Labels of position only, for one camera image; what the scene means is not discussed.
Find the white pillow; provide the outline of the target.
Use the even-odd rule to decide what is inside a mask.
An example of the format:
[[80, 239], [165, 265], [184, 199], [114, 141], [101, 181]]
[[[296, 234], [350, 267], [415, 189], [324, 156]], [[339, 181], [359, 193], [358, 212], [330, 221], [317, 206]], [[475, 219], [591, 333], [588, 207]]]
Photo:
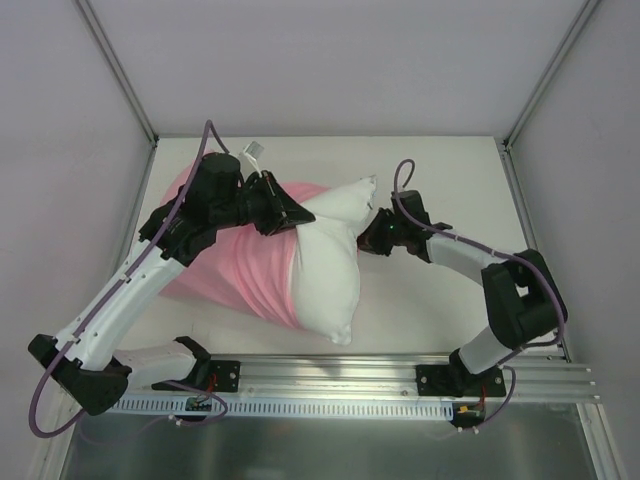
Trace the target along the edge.
[[361, 291], [357, 237], [371, 216], [377, 178], [335, 188], [289, 183], [285, 190], [315, 216], [296, 228], [289, 281], [295, 317], [302, 329], [346, 346]]

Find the pink pillowcase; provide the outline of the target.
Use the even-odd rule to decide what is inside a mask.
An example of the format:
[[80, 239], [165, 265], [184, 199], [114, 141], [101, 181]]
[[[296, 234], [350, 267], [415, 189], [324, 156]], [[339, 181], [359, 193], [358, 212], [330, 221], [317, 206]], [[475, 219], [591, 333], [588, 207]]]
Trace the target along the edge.
[[198, 299], [299, 329], [290, 282], [295, 230], [263, 236], [252, 225], [225, 229], [161, 295]]

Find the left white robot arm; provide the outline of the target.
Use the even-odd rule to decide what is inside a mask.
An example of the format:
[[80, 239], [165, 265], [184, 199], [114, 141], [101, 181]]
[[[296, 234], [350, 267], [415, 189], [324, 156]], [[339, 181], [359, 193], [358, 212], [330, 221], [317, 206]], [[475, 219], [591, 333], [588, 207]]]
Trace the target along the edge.
[[229, 228], [251, 225], [263, 236], [314, 222], [269, 171], [243, 177], [240, 162], [211, 153], [196, 161], [177, 195], [152, 212], [131, 255], [98, 298], [54, 336], [37, 335], [28, 350], [89, 415], [100, 415], [129, 390], [152, 386], [197, 390], [211, 356], [182, 336], [154, 348], [119, 345], [155, 297]]

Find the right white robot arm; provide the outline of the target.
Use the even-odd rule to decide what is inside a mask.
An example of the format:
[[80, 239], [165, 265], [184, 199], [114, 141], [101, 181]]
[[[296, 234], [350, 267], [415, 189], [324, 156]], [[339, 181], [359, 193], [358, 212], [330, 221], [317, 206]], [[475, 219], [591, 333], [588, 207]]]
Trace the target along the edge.
[[544, 257], [534, 249], [493, 250], [443, 222], [433, 223], [415, 190], [392, 195], [357, 239], [366, 253], [389, 256], [396, 247], [420, 260], [453, 270], [483, 289], [488, 326], [426, 375], [425, 386], [446, 396], [472, 394], [497, 366], [542, 345], [555, 331], [560, 341], [568, 311]]

